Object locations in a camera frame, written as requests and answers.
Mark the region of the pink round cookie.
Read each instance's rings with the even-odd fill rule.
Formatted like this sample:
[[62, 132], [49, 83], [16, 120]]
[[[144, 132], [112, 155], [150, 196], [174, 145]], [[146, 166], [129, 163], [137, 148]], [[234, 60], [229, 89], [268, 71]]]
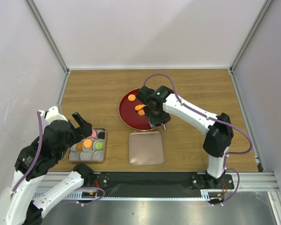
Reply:
[[96, 132], [96, 130], [92, 130], [92, 135], [90, 136], [91, 138], [96, 138], [96, 136], [97, 136], [97, 132]]

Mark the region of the orange cookie tin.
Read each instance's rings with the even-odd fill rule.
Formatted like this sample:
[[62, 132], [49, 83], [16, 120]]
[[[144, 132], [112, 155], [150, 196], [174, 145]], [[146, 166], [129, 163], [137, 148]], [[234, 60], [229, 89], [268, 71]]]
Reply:
[[93, 145], [93, 141], [91, 139], [85, 139], [83, 141], [84, 148], [91, 148]]

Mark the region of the black cookie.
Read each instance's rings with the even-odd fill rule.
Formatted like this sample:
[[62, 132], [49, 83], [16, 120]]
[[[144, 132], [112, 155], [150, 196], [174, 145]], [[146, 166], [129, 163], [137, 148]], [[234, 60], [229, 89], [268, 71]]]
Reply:
[[97, 134], [98, 139], [105, 139], [105, 132], [99, 132]]

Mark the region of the green sandwich cookie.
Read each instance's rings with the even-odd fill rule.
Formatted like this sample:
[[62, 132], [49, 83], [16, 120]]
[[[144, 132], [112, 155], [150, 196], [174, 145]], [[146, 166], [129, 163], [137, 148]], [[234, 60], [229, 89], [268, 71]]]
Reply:
[[97, 142], [94, 147], [94, 150], [103, 150], [104, 144], [102, 142]]

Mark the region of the pink metal tin lid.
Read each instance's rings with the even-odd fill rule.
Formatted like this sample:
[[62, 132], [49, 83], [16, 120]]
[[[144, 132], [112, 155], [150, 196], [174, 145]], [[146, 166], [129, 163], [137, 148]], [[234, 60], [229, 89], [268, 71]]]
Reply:
[[129, 135], [128, 161], [132, 166], [161, 165], [165, 162], [163, 136], [159, 131]]

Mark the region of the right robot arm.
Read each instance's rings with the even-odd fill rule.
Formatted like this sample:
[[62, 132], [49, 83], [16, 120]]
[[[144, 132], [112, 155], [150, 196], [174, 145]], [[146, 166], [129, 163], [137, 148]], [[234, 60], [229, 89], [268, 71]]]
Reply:
[[165, 125], [170, 116], [175, 115], [197, 128], [205, 140], [203, 149], [208, 154], [208, 167], [205, 182], [211, 188], [218, 188], [225, 175], [225, 154], [234, 136], [230, 117], [206, 112], [190, 104], [166, 86], [157, 90], [141, 87], [136, 98], [145, 105], [144, 112], [152, 128]]

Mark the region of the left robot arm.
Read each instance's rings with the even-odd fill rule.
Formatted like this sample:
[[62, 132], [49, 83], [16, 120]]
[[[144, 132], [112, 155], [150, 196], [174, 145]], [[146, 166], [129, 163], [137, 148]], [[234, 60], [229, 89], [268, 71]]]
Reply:
[[39, 225], [68, 194], [81, 187], [88, 188], [94, 182], [94, 171], [80, 163], [63, 181], [40, 198], [33, 199], [38, 185], [49, 169], [64, 157], [67, 149], [92, 134], [92, 125], [77, 112], [72, 117], [79, 127], [74, 127], [52, 109], [38, 111], [37, 117], [49, 124], [46, 127], [39, 124], [39, 136], [20, 151], [12, 186], [0, 195], [0, 225]]

